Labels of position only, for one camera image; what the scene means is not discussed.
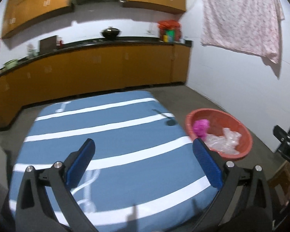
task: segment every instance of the clear plastic wrap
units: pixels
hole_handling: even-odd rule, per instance
[[[215,136],[213,134],[207,134],[205,144],[218,152],[226,154],[236,155],[239,151],[235,150],[238,145],[241,134],[233,132],[229,128],[224,127],[222,129],[224,136]]]

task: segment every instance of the green container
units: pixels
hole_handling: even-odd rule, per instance
[[[168,36],[168,42],[169,43],[174,42],[175,30],[166,30],[165,34]]]
[[[13,68],[14,66],[16,66],[17,63],[18,63],[18,60],[17,60],[17,59],[13,59],[13,60],[10,60],[10,61],[6,62],[6,63],[4,64],[4,67],[5,67],[6,69],[11,69],[11,68]]]

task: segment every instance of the plastic bag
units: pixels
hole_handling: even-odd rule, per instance
[[[203,141],[206,140],[207,130],[209,129],[209,121],[200,119],[194,122],[192,130]]]
[[[213,134],[207,134],[205,144],[218,152],[226,154],[236,155],[239,151],[235,150],[235,147],[239,144],[241,134],[233,132],[229,128],[224,127],[222,129],[224,136],[216,136]]]

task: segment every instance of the mattress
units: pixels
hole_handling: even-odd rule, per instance
[[[45,107],[13,168],[12,213],[28,165],[48,168],[91,138],[96,153],[71,193],[100,232],[163,231],[198,215],[217,189],[208,182],[183,129],[166,125],[166,116],[154,110],[173,117],[147,91]],[[49,187],[47,194],[59,222],[68,225]]]

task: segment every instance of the white stripe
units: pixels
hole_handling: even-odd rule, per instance
[[[86,170],[96,170],[96,169],[102,169],[102,168],[108,168],[108,167],[114,167],[114,166],[120,166],[144,159],[148,159],[163,153],[167,153],[169,151],[175,150],[181,146],[184,146],[186,144],[192,143],[191,139],[188,136],[177,138],[176,140],[172,140],[168,143],[158,145],[152,148],[144,149],[141,151],[123,154],[119,156],[113,156],[109,158],[104,159],[93,159]],[[13,171],[16,172],[25,172],[25,169],[28,166],[34,166],[35,169],[44,169],[49,168],[52,166],[52,164],[21,164],[17,163],[15,164]]]
[[[127,222],[127,217],[133,214],[134,209],[136,209],[136,219],[141,219],[162,212],[168,208],[174,207],[197,195],[209,186],[210,183],[207,177],[203,176],[202,178],[189,184],[188,186],[153,201],[136,205],[134,207],[95,213],[85,213],[85,215],[94,226],[103,226]],[[16,201],[10,200],[9,205],[11,210],[16,210]],[[65,217],[61,212],[55,212],[55,214],[60,223],[68,225]]]
[[[168,117],[174,117],[174,115],[171,113],[164,113],[164,115]],[[149,116],[145,118],[133,119],[133,120],[123,121],[119,123],[111,123],[111,124],[106,124],[106,125],[99,125],[99,126],[94,126],[94,127],[88,127],[88,128],[82,128],[82,129],[76,129],[76,130],[70,130],[70,131],[64,131],[64,132],[57,132],[57,133],[32,135],[32,136],[26,137],[24,142],[53,139],[53,138],[64,138],[64,137],[71,137],[71,136],[76,136],[76,135],[103,132],[107,130],[129,127],[133,125],[150,123],[150,122],[161,120],[164,118],[166,117],[161,114],[157,114],[157,115],[153,115],[153,116]]]
[[[112,107],[118,107],[118,106],[124,106],[124,105],[136,104],[136,103],[148,102],[148,101],[157,101],[157,100],[154,98],[143,98],[143,99],[134,99],[134,100],[130,100],[130,101],[113,103],[113,104],[98,105],[98,106],[83,108],[83,109],[74,110],[74,111],[54,113],[54,114],[49,114],[49,115],[37,117],[35,121],[49,119],[49,118],[56,118],[56,117],[61,117],[61,116],[66,116],[66,115],[73,115],[73,114],[77,114],[77,113],[93,112],[93,111],[97,111],[97,110],[103,110],[103,109],[108,109],[108,108],[112,108]]]

